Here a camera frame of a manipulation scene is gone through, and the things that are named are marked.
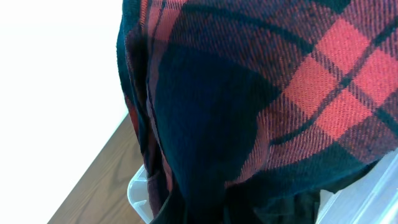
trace plaid blanket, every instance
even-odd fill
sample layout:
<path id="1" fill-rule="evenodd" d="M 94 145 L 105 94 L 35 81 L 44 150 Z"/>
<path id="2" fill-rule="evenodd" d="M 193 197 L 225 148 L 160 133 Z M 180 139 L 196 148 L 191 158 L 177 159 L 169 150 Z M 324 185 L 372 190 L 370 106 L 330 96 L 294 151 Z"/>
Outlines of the plaid blanket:
<path id="1" fill-rule="evenodd" d="M 394 150 L 397 27 L 397 0 L 124 0 L 119 76 L 154 214 L 173 189 L 195 218 L 261 207 Z"/>

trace plastic container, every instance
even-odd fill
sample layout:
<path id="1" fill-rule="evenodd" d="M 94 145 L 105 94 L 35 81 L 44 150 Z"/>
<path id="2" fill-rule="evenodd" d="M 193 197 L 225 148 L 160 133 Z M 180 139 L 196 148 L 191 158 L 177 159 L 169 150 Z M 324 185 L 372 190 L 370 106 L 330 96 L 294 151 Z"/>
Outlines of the plastic container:
<path id="1" fill-rule="evenodd" d="M 153 214 L 144 166 L 127 188 L 131 206 L 144 222 Z M 398 224 L 398 150 L 386 155 L 366 176 L 336 194 L 321 191 L 317 224 Z"/>
<path id="2" fill-rule="evenodd" d="M 148 224 L 154 219 L 149 205 L 147 171 L 144 165 L 136 172 L 127 187 L 127 198 L 142 220 Z"/>

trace wooden floor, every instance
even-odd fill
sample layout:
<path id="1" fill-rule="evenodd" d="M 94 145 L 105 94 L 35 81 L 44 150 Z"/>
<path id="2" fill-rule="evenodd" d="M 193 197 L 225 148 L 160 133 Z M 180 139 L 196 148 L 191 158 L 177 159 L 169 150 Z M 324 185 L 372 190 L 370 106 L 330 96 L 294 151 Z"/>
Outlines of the wooden floor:
<path id="1" fill-rule="evenodd" d="M 49 223 L 145 224 L 126 196 L 127 185 L 141 165 L 127 116 Z"/>

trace white plastic bin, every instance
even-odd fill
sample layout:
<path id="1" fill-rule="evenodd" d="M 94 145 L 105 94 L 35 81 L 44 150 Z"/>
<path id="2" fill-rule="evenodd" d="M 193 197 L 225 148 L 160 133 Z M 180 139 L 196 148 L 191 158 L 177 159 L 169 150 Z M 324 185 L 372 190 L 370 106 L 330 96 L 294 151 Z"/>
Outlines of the white plastic bin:
<path id="1" fill-rule="evenodd" d="M 144 165 L 127 188 L 131 206 L 144 222 L 154 216 Z M 336 194 L 321 191 L 317 224 L 398 224 L 398 150 L 386 155 L 365 177 Z"/>

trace black fabric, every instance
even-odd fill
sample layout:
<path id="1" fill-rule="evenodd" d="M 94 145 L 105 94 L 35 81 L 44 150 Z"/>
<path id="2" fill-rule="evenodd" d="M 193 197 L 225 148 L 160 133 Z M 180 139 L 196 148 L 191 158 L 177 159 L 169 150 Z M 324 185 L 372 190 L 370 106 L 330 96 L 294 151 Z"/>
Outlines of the black fabric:
<path id="1" fill-rule="evenodd" d="M 227 197 L 223 214 L 215 215 L 212 220 L 193 218 L 188 213 L 178 186 L 175 186 L 152 224 L 314 224 L 317 221 L 321 189 L 337 193 L 364 177 L 376 164 L 377 162 L 373 162 L 319 189 L 269 200 L 263 207 L 252 208 L 249 200 L 239 195 Z"/>

